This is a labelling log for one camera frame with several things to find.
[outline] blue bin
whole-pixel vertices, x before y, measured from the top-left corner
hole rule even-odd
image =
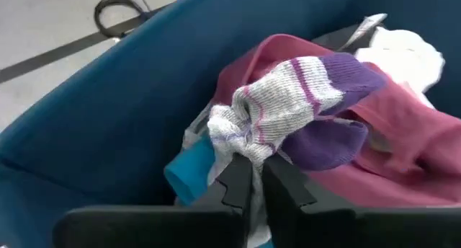
[[[83,205],[169,204],[163,167],[226,64],[268,35],[311,39],[380,12],[444,54],[428,96],[461,117],[459,0],[179,0],[0,135],[0,246],[50,247],[54,223]]]

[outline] floor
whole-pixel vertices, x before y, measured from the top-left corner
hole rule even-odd
[[[152,9],[175,0],[147,0]],[[31,58],[96,32],[94,6],[99,0],[0,0],[0,68]],[[135,12],[114,6],[102,14],[115,25]],[[50,90],[111,48],[106,40],[72,56],[0,84],[0,131]]]

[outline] laundry basket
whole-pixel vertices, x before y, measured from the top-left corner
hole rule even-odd
[[[50,247],[55,222],[84,205],[171,204],[162,171],[184,129],[219,71],[274,33],[311,39],[388,13],[386,27],[413,30],[444,54],[428,96],[461,117],[458,8],[458,0],[178,0],[1,133],[0,246]]]

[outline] gray floor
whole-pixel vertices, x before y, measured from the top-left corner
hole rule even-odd
[[[44,53],[96,32],[94,6],[99,0],[0,0],[0,68]],[[175,0],[147,0],[151,8]],[[103,22],[114,25],[135,16],[115,6],[103,13]],[[0,131],[28,107],[65,81],[116,42],[83,50],[24,76],[0,84]]]

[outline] pink cloth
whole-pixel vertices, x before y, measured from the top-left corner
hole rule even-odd
[[[329,53],[291,35],[268,37],[223,69],[212,102],[229,105],[237,88],[282,61]],[[389,140],[393,152],[364,146],[352,164],[306,172],[313,180],[356,205],[461,205],[461,120],[424,106],[390,79],[352,110]]]

